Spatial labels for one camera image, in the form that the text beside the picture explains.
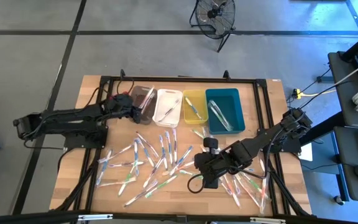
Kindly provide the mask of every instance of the plastic bin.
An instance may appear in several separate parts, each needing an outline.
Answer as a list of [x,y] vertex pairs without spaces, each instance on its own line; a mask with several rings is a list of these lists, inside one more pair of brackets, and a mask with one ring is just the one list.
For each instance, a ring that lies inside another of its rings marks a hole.
[[207,104],[210,100],[214,100],[224,117],[233,126],[232,131],[227,131],[218,117],[208,108],[208,126],[211,134],[237,134],[246,129],[238,89],[208,89],[205,95]]
[[[131,97],[134,99],[132,105],[140,106],[143,102],[143,99],[146,97],[147,93],[150,91],[151,87],[145,86],[135,86],[134,89],[131,91]],[[151,99],[151,102],[146,107],[145,111],[142,114],[140,119],[141,124],[150,124],[152,122],[152,117],[155,111],[155,104],[157,102],[157,90],[153,90],[154,97]]]
[[[197,109],[198,114],[203,118],[199,119],[191,106],[185,100],[185,96]],[[206,105],[205,90],[185,90],[183,91],[183,114],[186,124],[203,124],[208,120],[208,110]]]
[[[153,115],[153,121],[156,125],[161,127],[175,128],[178,126],[180,119],[180,109],[183,93],[178,90],[165,90],[157,91],[157,103]],[[172,108],[176,100],[179,100],[177,106],[171,111],[162,121],[164,114]]]

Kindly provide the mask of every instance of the table leg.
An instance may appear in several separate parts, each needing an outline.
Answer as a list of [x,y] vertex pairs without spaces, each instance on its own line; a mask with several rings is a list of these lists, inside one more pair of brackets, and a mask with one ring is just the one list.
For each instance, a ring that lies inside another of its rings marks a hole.
[[302,138],[299,138],[301,146],[304,146],[305,144],[308,144],[316,138],[333,131],[335,126],[345,126],[342,111],[338,112],[335,115],[332,115],[327,120],[317,124],[316,126],[311,128]]

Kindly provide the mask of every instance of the desk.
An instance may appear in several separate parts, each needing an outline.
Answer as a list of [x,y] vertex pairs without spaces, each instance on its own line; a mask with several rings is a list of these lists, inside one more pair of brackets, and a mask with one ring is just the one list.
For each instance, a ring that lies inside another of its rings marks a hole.
[[[89,100],[93,90],[99,86],[100,76],[84,76],[76,108],[82,108]],[[131,82],[122,82],[119,86],[120,91],[129,89]],[[191,90],[191,89],[208,89],[208,88],[237,88],[239,90],[242,112],[246,123],[246,130],[240,134],[215,136],[219,140],[221,147],[227,146],[238,139],[255,137],[258,129],[257,111],[255,105],[255,96],[253,86],[244,83],[193,83],[193,82],[135,82],[139,86],[152,86],[156,89],[166,88],[173,90]],[[282,83],[280,80],[267,80],[268,93],[270,98],[270,105],[272,108],[273,122],[278,123],[282,114],[286,112],[287,106],[285,103],[285,96],[283,92]],[[117,82],[114,82],[112,92],[116,92]],[[263,102],[263,95],[260,95],[260,101]],[[265,125],[267,124],[267,115],[264,106],[263,117]],[[156,148],[160,154],[160,144],[158,134],[163,134],[167,128],[156,126],[154,123],[150,125],[134,124],[128,119],[110,119],[108,121],[109,133],[106,147],[101,152],[101,157],[107,153],[107,149],[114,148],[118,151],[129,145],[135,138],[135,130],[139,131],[144,138]],[[201,152],[200,144],[202,140],[193,134],[191,128],[198,128],[201,131],[201,126],[189,125],[184,122],[183,109],[181,112],[181,120],[177,127],[178,133],[178,156],[181,156],[190,145],[193,145],[188,160],[194,154]],[[303,207],[303,209],[311,213],[310,204],[306,192],[305,181],[300,166],[300,162],[292,154],[281,153],[281,161],[285,183],[293,194],[296,201]],[[58,207],[63,200],[73,190],[78,182],[80,175],[81,164],[83,161],[84,149],[74,149],[68,153],[63,159],[58,173],[55,189],[50,204],[50,208]],[[117,158],[114,158],[110,163],[117,163],[122,161],[133,161],[133,152],[125,152]],[[139,150],[139,159],[144,160],[145,155],[143,150]],[[259,160],[254,159],[251,165],[256,172],[260,172]],[[146,163],[140,166],[140,175],[136,182],[130,183],[122,196],[118,197],[117,193],[120,185],[101,187],[95,189],[93,194],[93,202],[91,211],[93,212],[112,212],[112,213],[142,213],[142,214],[182,214],[182,215],[234,215],[247,216],[257,215],[259,209],[252,201],[252,199],[243,191],[239,196],[242,208],[238,208],[233,199],[221,187],[217,190],[204,189],[199,194],[192,194],[188,191],[186,184],[189,179],[188,176],[179,174],[172,183],[164,188],[158,190],[150,198],[141,198],[134,202],[131,206],[123,208],[123,204],[137,195],[142,190],[142,185],[151,171],[150,164]],[[164,168],[161,166],[156,173],[159,182],[165,181],[166,177],[161,177]],[[129,172],[129,168],[113,168],[107,169],[103,181],[124,180]],[[195,183],[194,188],[200,187],[200,181]],[[279,188],[276,186],[276,196],[278,202],[278,211],[282,213],[281,195]],[[81,198],[80,208],[85,207],[86,193],[88,186],[85,186],[83,196]],[[271,215],[271,206],[267,204],[267,215]]]
[[[355,70],[351,63],[342,61],[339,58],[338,53],[329,53],[328,59],[335,82]],[[353,74],[347,80],[356,79],[358,79],[358,74]],[[335,126],[358,128],[358,112],[354,109],[355,104],[352,102],[352,97],[358,92],[358,81],[339,85],[336,87],[336,91],[342,111],[311,128],[308,133],[300,139],[301,145],[305,145],[312,140],[331,132]]]
[[358,165],[358,129],[335,127],[339,157],[344,163],[343,171],[346,180],[349,196],[353,200],[358,200],[358,177],[353,172],[353,167]]

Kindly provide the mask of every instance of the white cable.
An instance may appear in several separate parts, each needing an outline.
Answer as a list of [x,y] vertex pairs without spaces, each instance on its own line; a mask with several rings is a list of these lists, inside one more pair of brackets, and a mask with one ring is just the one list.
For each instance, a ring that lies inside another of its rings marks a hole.
[[[358,68],[356,70],[354,70],[353,72],[351,72],[350,74],[346,75],[343,79],[339,80],[338,82],[336,82],[333,86],[331,86],[330,88],[334,87],[334,86],[337,86],[338,84],[340,84],[341,82],[343,82],[345,79],[349,78],[351,75],[355,74],[356,72],[358,71]],[[309,101],[306,101],[304,103],[302,103],[302,105],[299,107],[299,108],[302,108],[302,106],[307,103]]]

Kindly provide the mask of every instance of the electric fan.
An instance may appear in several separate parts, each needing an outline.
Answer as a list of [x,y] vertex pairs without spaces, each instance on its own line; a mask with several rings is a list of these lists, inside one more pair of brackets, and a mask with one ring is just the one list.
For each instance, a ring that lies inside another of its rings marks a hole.
[[[191,24],[194,14],[196,14],[197,25]],[[209,38],[222,39],[218,47],[219,53],[230,33],[235,29],[233,26],[235,14],[234,0],[196,0],[189,23],[192,27],[198,26],[201,32]]]

